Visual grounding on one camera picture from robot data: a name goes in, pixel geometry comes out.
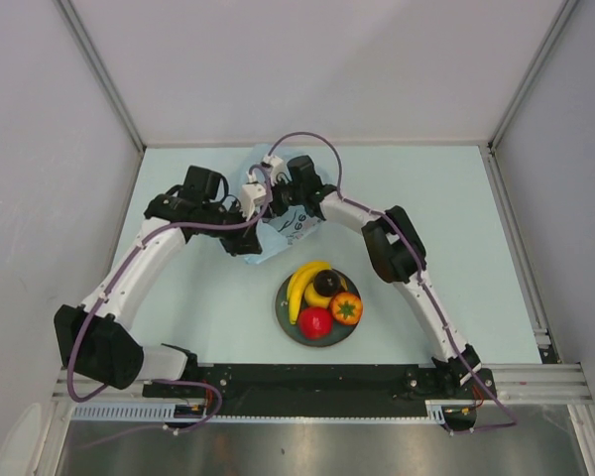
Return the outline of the light blue plastic bag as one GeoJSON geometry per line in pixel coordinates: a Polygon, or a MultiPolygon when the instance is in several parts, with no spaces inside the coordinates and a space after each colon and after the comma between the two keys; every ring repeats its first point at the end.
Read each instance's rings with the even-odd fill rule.
{"type": "MultiPolygon", "coordinates": [[[[271,148],[270,144],[256,144],[230,178],[236,183],[237,190],[247,181],[250,167],[260,163],[271,148]]],[[[259,265],[288,251],[297,241],[313,233],[321,223],[317,217],[309,217],[302,205],[291,205],[283,214],[272,218],[263,218],[257,224],[257,236],[261,244],[260,254],[244,255],[248,265],[259,265]]]]}

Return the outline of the yellow fake banana bunch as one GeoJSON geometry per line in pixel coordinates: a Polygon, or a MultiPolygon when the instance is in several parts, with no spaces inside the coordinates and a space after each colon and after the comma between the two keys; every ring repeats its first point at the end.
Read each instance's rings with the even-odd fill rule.
{"type": "Polygon", "coordinates": [[[289,280],[287,287],[287,302],[289,311],[289,324],[296,325],[300,313],[304,290],[309,284],[312,284],[314,276],[322,270],[332,270],[329,263],[323,261],[312,261],[294,272],[289,280]]]}

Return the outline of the dark fake fruit green top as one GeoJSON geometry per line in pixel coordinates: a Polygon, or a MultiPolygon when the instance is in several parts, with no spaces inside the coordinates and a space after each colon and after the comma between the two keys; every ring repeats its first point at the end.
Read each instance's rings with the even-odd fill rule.
{"type": "Polygon", "coordinates": [[[342,289],[340,276],[333,270],[322,270],[313,278],[313,288],[322,297],[332,298],[342,289]]]}

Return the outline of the yellow fake lemon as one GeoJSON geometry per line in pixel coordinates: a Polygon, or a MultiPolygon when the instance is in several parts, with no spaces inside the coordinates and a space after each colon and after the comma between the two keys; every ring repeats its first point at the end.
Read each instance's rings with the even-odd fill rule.
{"type": "Polygon", "coordinates": [[[304,290],[303,298],[306,303],[312,307],[328,308],[332,297],[326,297],[319,294],[313,284],[309,284],[304,290]]]}

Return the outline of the orange fake persimmon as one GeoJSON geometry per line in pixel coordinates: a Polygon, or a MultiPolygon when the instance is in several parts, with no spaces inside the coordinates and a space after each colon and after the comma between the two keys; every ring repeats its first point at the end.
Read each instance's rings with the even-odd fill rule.
{"type": "Polygon", "coordinates": [[[338,323],[356,325],[363,314],[363,301],[355,294],[340,293],[330,301],[329,310],[338,323]]]}

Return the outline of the red fake apple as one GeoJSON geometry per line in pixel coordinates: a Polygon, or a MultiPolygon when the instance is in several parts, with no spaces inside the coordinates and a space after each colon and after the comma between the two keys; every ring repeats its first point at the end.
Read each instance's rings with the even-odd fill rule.
{"type": "Polygon", "coordinates": [[[304,338],[319,340],[331,333],[333,317],[326,308],[308,307],[299,313],[297,325],[304,338]]]}

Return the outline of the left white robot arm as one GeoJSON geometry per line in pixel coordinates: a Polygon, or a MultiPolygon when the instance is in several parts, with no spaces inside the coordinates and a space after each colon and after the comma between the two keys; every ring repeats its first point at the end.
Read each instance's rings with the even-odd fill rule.
{"type": "Polygon", "coordinates": [[[103,282],[79,305],[59,308],[54,326],[74,401],[84,403],[137,381],[164,381],[181,397],[197,389],[199,373],[189,366],[189,351],[144,346],[131,328],[147,292],[192,237],[217,239],[232,256],[261,252],[256,226],[272,199],[268,168],[252,166],[231,205],[216,197],[227,186],[222,174],[189,167],[183,183],[149,202],[131,247],[103,282]]]}

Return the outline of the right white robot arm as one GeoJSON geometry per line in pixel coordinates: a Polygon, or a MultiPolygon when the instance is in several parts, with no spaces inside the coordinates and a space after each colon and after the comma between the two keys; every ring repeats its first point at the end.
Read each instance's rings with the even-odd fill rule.
{"type": "Polygon", "coordinates": [[[322,181],[308,156],[284,161],[267,155],[262,164],[271,177],[275,214],[301,206],[308,215],[363,237],[373,270],[404,297],[427,338],[432,362],[439,369],[439,390],[449,398],[469,391],[482,369],[480,358],[435,295],[424,245],[405,210],[399,206],[374,210],[343,196],[338,184],[322,181]]]}

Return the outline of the dark blue ceramic plate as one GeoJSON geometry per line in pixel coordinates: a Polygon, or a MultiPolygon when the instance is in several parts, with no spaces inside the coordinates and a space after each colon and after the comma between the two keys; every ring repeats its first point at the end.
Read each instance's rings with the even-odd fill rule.
{"type": "Polygon", "coordinates": [[[363,317],[358,288],[334,268],[304,265],[280,285],[274,312],[281,330],[308,347],[330,347],[349,337],[363,317]]]}

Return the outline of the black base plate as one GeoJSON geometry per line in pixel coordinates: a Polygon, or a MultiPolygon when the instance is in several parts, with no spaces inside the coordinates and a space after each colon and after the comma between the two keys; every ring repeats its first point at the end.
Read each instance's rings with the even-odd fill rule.
{"type": "Polygon", "coordinates": [[[214,364],[182,378],[215,387],[222,417],[421,417],[429,400],[473,397],[471,383],[419,365],[214,364]]]}

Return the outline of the aluminium frame rail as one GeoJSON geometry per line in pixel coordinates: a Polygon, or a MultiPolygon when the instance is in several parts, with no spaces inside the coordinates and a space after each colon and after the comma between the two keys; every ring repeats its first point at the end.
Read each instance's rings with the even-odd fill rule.
{"type": "Polygon", "coordinates": [[[507,405],[593,402],[579,364],[489,364],[498,398],[507,405]]]}

